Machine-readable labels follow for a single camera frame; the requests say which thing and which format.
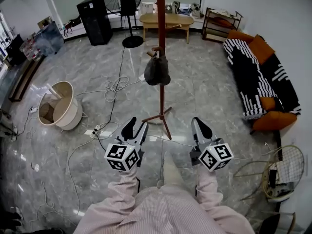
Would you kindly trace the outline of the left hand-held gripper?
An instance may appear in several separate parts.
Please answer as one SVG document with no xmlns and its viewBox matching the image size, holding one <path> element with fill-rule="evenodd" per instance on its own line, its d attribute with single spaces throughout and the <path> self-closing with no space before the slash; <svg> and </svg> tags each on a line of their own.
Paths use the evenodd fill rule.
<svg viewBox="0 0 312 234">
<path fill-rule="evenodd" d="M 123 140 L 116 137 L 107 146 L 104 158 L 113 170 L 129 172 L 135 166 L 141 166 L 144 155 L 141 147 L 146 139 L 149 125 L 148 122 L 143 122 L 136 133 L 136 138 L 133 139 L 136 121 L 136 117 L 129 119 L 121 130 Z"/>
</svg>

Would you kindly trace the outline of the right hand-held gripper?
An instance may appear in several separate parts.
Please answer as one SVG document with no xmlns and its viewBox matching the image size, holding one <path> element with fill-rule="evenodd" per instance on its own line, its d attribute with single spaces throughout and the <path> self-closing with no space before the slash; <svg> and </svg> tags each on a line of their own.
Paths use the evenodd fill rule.
<svg viewBox="0 0 312 234">
<path fill-rule="evenodd" d="M 193 139 L 196 146 L 190 151 L 193 166 L 202 164 L 210 172 L 224 168 L 234 155 L 223 138 L 213 138 L 212 129 L 198 117 L 191 121 Z M 203 137 L 210 141 L 202 143 Z"/>
</svg>

